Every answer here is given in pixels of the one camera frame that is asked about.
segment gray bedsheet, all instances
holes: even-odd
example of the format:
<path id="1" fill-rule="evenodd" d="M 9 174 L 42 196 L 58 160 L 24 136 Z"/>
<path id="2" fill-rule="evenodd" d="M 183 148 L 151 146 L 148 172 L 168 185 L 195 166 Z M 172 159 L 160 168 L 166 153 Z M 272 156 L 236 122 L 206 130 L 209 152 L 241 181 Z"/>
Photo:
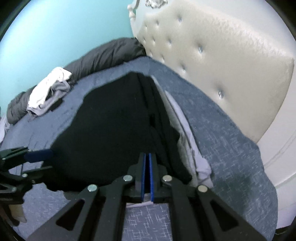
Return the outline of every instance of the gray bedsheet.
<path id="1" fill-rule="evenodd" d="M 267 240 L 272 240 L 277 224 L 277 195 L 264 173 L 258 146 L 245 137 L 202 91 L 149 57 L 141 57 L 80 80 L 56 110 L 34 120 L 26 115 L 13 126 L 0 150 L 18 146 L 28 146 L 33 150 L 50 148 L 56 137 L 70 125 L 88 92 L 129 71 L 154 75 L 161 87 L 171 93 L 188 118 L 202 155 L 212 167 L 213 191 Z M 24 169 L 37 167 L 40 163 L 26 164 Z M 18 173 L 20 167 L 11 171 Z M 62 192 L 51 192 L 44 184 L 35 185 L 25 195 L 24 210 L 28 222 L 16 230 L 27 238 L 66 203 Z M 130 221 L 137 210 L 143 218 L 138 215 L 136 221 Z M 152 208 L 146 214 L 143 211 L 146 207 L 137 210 L 131 209 L 127 213 L 123 240 L 170 240 L 170 229 L 164 230 L 169 224 L 168 210 L 164 206 L 163 209 Z M 159 229 L 156 226 L 147 229 L 145 223 L 149 216 L 159 217 Z"/>

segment bed frame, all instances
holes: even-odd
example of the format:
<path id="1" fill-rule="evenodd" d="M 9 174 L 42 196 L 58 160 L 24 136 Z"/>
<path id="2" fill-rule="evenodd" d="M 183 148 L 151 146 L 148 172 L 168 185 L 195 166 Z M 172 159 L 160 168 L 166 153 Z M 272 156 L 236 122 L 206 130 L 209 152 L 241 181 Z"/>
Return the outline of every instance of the bed frame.
<path id="1" fill-rule="evenodd" d="M 294 37 L 264 0 L 167 2 L 128 5 L 133 35 L 258 144 L 278 193 L 278 228 L 289 225 L 296 214 Z"/>

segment metal screw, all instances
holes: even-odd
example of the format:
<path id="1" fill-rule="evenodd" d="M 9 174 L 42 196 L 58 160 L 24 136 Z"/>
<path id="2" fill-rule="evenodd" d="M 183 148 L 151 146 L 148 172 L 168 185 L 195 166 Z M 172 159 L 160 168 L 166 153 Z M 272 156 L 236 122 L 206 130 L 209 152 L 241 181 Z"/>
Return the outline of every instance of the metal screw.
<path id="1" fill-rule="evenodd" d="M 170 176 L 170 175 L 164 175 L 164 176 L 163 176 L 163 180 L 164 180 L 165 182 L 170 182 L 172 179 L 173 179 L 173 178 L 172 178 L 172 176 Z"/>
<path id="2" fill-rule="evenodd" d="M 133 177 L 131 175 L 125 175 L 123 177 L 123 179 L 124 179 L 125 182 L 130 182 L 133 179 Z"/>
<path id="3" fill-rule="evenodd" d="M 91 184 L 87 187 L 87 190 L 89 190 L 90 192 L 94 192 L 97 189 L 98 189 L 98 187 L 94 184 Z"/>
<path id="4" fill-rule="evenodd" d="M 205 186 L 205 185 L 199 185 L 199 186 L 197 187 L 197 189 L 198 189 L 200 192 L 203 192 L 203 193 L 207 192 L 207 186 Z"/>

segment bed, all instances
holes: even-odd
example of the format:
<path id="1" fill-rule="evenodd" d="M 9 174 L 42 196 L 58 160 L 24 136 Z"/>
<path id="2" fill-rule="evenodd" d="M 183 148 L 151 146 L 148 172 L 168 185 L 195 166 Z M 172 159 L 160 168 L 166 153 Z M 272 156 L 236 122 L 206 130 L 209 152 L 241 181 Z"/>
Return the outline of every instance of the bed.
<path id="1" fill-rule="evenodd" d="M 137 0 L 128 6 L 133 34 L 148 57 L 80 80 L 54 111 L 34 120 L 23 117 L 0 150 L 50 148 L 92 89 L 130 71 L 154 76 L 186 115 L 211 165 L 213 191 L 272 240 L 281 225 L 278 199 L 280 210 L 294 203 L 292 192 L 289 202 L 283 195 L 291 190 L 294 169 L 280 175 L 273 170 L 283 160 L 282 147 L 291 151 L 295 144 L 295 117 L 288 116 L 294 108 L 290 96 L 296 81 L 295 40 L 265 1 L 248 5 L 229 0 L 232 7 L 226 7 L 218 1 L 169 0 L 156 1 L 161 5 L 155 8 L 149 2 L 153 1 Z M 290 121 L 285 126 L 283 118 Z M 26 163 L 24 170 L 40 165 Z M 19 174 L 20 169 L 11 172 Z M 24 238 L 68 203 L 61 191 L 52 192 L 43 184 L 35 185 L 24 199 L 27 223 L 14 228 Z M 123 240 L 171 240 L 168 212 L 166 204 L 128 208 Z M 148 221 L 158 225 L 147 229 Z"/>
<path id="2" fill-rule="evenodd" d="M 188 118 L 202 155 L 212 167 L 214 192 L 271 240 L 277 223 L 277 198 L 274 186 L 264 173 L 259 148 L 201 90 L 150 57 L 140 57 L 81 79 L 53 112 L 34 120 L 29 115 L 23 117 L 9 130 L 1 150 L 16 146 L 28 146 L 32 150 L 50 148 L 57 136 L 70 125 L 89 91 L 130 71 L 155 76 L 161 87 L 171 93 Z M 40 165 L 27 163 L 24 170 Z M 11 171 L 19 173 L 20 167 Z M 62 192 L 51 192 L 43 184 L 35 185 L 24 199 L 27 223 L 15 228 L 24 238 L 67 203 Z M 168 212 L 167 206 L 142 208 L 151 216 L 160 215 L 158 232 L 153 234 L 159 238 L 163 236 L 163 225 L 169 225 L 169 220 L 162 219 Z M 125 240 L 131 233 L 141 232 L 141 227 L 146 230 L 145 217 L 135 223 L 135 212 L 140 210 L 140 207 L 128 209 L 123 233 Z"/>

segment turquoise wall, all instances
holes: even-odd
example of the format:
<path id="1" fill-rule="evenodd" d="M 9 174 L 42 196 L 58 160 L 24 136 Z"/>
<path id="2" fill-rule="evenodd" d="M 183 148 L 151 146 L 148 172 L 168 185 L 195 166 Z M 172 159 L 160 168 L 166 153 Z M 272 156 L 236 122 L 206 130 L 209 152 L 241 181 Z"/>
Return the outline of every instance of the turquoise wall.
<path id="1" fill-rule="evenodd" d="M 90 49 L 132 37 L 132 0 L 31 0 L 0 42 L 2 114 L 19 92 Z"/>

